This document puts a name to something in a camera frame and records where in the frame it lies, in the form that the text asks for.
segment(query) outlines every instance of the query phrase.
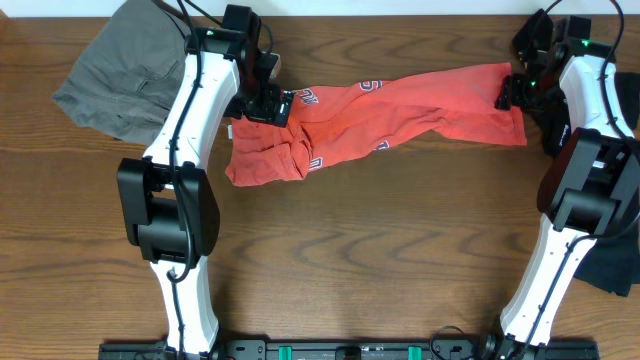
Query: white wall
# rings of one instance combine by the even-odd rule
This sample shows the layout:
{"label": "white wall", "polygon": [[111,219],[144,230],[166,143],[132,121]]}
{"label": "white wall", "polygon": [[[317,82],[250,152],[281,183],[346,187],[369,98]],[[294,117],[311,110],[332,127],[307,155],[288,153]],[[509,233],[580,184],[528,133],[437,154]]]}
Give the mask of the white wall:
{"label": "white wall", "polygon": [[[251,6],[260,16],[532,14],[552,0],[193,0],[212,15],[227,3]],[[10,17],[111,16],[124,0],[0,0]],[[165,2],[177,7],[175,0]],[[625,14],[640,14],[640,0],[618,0]],[[565,0],[555,14],[613,14],[609,0]]]}

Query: wooden table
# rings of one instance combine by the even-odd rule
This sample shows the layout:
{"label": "wooden table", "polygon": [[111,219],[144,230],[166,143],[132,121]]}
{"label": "wooden table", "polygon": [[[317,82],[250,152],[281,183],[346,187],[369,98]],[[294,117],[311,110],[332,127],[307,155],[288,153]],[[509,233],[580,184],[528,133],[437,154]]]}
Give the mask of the wooden table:
{"label": "wooden table", "polygon": [[[522,16],[267,18],[287,88],[512,61]],[[0,357],[90,359],[105,340],[157,339],[157,280],[125,237],[115,174],[142,146],[81,129],[51,101],[106,19],[10,20],[0,34]],[[617,20],[597,18],[613,41]],[[619,69],[640,71],[640,18]],[[235,188],[219,132],[209,179],[221,212],[210,257],[214,308],[230,331],[274,339],[481,334],[514,294],[534,247],[539,182],[529,146],[426,133],[305,181]],[[606,359],[640,357],[640,289],[574,281],[554,336],[593,336]]]}

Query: folded gray fabric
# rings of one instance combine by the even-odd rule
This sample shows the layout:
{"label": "folded gray fabric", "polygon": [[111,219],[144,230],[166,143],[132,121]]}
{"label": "folded gray fabric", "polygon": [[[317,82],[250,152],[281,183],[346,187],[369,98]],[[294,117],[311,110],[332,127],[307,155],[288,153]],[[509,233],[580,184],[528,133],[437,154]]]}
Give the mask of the folded gray fabric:
{"label": "folded gray fabric", "polygon": [[151,0],[125,2],[80,55],[54,101],[82,127],[149,145],[184,74],[189,28]]}

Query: red cloth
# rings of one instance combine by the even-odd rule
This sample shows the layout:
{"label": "red cloth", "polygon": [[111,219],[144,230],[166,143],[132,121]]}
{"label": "red cloth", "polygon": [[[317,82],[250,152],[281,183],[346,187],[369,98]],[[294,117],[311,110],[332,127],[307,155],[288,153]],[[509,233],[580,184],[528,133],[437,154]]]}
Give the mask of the red cloth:
{"label": "red cloth", "polygon": [[358,159],[428,130],[444,137],[526,145],[522,112],[494,104],[511,65],[479,65],[297,91],[286,128],[234,120],[226,174],[237,186],[302,180],[310,170]]}

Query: black cloth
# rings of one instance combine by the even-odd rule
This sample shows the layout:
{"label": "black cloth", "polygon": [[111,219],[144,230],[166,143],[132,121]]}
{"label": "black cloth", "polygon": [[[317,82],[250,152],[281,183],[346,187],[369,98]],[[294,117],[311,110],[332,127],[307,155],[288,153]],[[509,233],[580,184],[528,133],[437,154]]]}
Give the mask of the black cloth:
{"label": "black cloth", "polygon": [[[640,74],[617,73],[614,80],[622,114],[629,127],[635,129],[640,113]],[[544,152],[555,158],[571,136],[566,104],[549,104],[548,109],[531,113],[531,116],[542,130]],[[638,211],[640,205],[636,192],[623,224],[628,224]],[[574,277],[609,293],[628,296],[631,286],[640,284],[638,236],[636,226],[615,240],[598,241],[582,260]]]}

